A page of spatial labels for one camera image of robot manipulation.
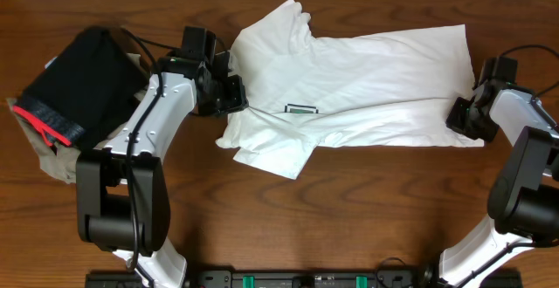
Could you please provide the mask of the white printed t-shirt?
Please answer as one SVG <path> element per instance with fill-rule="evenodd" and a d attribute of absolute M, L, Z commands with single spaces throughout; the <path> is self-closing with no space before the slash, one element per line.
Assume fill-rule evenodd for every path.
<path fill-rule="evenodd" d="M 317 147 L 477 147 L 445 120 L 471 94 L 464 25 L 317 38 L 287 0 L 244 28 L 231 51 L 249 106 L 228 117 L 222 148 L 295 179 Z"/>

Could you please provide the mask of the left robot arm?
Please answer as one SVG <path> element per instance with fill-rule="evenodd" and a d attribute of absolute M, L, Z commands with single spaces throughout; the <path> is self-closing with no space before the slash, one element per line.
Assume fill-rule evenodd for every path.
<path fill-rule="evenodd" d="M 127 270 L 93 271 L 87 287 L 182 287 L 187 260 L 168 238 L 169 194 L 162 164 L 183 120 L 248 106 L 229 51 L 160 58 L 126 126 L 76 162 L 80 238 L 125 261 Z"/>

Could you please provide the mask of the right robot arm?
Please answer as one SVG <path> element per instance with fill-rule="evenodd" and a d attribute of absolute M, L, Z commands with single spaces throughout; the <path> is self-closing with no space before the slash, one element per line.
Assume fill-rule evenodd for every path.
<path fill-rule="evenodd" d="M 497 270 L 529 250 L 558 245 L 558 125 L 532 91 L 512 83 L 484 83 L 471 99 L 457 99 L 447 120 L 454 131 L 491 141 L 502 131 L 512 151 L 487 200 L 487 215 L 426 270 L 423 287 L 502 287 L 519 284 Z"/>

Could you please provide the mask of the black folded garment red trim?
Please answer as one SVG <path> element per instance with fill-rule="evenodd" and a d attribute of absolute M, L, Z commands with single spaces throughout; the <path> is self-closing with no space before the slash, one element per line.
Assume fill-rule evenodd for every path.
<path fill-rule="evenodd" d="M 51 147 L 89 150 L 127 122 L 148 83 L 107 28 L 83 30 L 17 98 L 12 110 Z"/>

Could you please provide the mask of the khaki folded garment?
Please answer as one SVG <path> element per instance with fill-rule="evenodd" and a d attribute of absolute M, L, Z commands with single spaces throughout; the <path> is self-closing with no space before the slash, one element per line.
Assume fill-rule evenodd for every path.
<path fill-rule="evenodd" d="M 140 54 L 127 53 L 128 58 L 132 62 L 141 68 L 141 71 L 147 73 L 146 65 L 141 65 L 143 62 L 141 60 Z M 136 103 L 142 101 L 147 91 L 147 87 L 143 87 L 138 93 L 135 94 L 133 100 Z M 39 166 L 41 170 L 47 173 L 50 177 L 61 180 L 67 184 L 76 182 L 76 161 L 81 153 L 79 149 L 75 147 L 65 147 L 64 145 L 55 143 L 52 147 L 48 147 L 43 139 L 43 136 L 38 133 L 38 131 L 27 122 L 23 117 L 19 116 L 13 112 L 13 108 L 16 103 L 15 98 L 6 99 L 8 107 L 12 115 L 17 120 L 19 126 L 22 128 L 27 140 L 30 142 L 32 148 L 34 149 L 36 155 L 38 156 Z M 119 125 L 115 130 L 110 133 L 107 138 L 99 142 L 95 148 L 103 148 L 110 140 L 112 140 L 116 135 L 121 133 L 123 128 L 126 126 L 126 122 Z"/>

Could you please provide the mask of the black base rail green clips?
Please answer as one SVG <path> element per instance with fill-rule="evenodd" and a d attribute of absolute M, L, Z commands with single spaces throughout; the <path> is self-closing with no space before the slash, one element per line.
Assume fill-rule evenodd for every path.
<path fill-rule="evenodd" d="M 93 272 L 86 275 L 86 288 L 156 287 L 155 280 L 118 272 Z M 375 272 L 288 273 L 203 271 L 194 278 L 187 275 L 182 287 L 196 288 L 377 288 L 423 287 L 415 271 L 404 269 Z M 481 282 L 482 288 L 522 288 L 521 274 L 515 270 L 496 271 Z"/>

